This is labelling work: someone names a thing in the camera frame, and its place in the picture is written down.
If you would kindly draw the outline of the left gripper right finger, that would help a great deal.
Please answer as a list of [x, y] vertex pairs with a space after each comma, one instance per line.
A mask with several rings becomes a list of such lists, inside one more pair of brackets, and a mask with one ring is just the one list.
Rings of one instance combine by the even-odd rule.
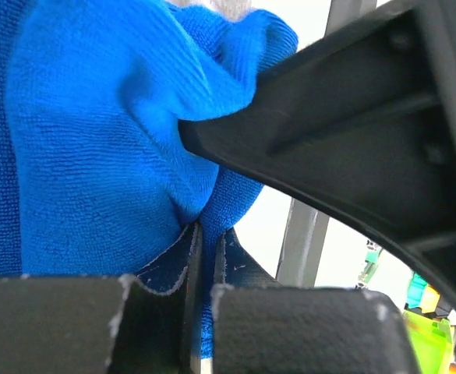
[[215, 373], [417, 373], [400, 311], [384, 294], [280, 285], [233, 230], [217, 244]]

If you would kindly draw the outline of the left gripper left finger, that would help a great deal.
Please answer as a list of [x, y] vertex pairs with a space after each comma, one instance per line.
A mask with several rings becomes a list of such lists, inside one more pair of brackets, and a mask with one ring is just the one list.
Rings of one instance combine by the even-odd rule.
[[0, 277], [0, 373], [198, 373], [202, 230], [139, 275]]

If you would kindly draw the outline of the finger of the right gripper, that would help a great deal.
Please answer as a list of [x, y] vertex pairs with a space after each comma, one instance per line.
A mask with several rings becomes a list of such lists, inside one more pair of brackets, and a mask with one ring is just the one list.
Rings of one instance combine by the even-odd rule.
[[371, 238], [456, 308], [456, 1], [391, 1], [263, 73], [185, 148]]

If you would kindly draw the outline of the blue towel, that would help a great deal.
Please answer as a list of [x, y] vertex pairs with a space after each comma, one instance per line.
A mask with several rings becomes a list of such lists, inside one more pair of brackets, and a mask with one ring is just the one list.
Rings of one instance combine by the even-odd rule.
[[259, 73], [293, 55], [271, 12], [239, 21], [166, 1], [0, 1], [0, 275], [134, 273], [203, 227], [217, 240], [262, 186], [187, 152], [181, 120], [246, 107]]

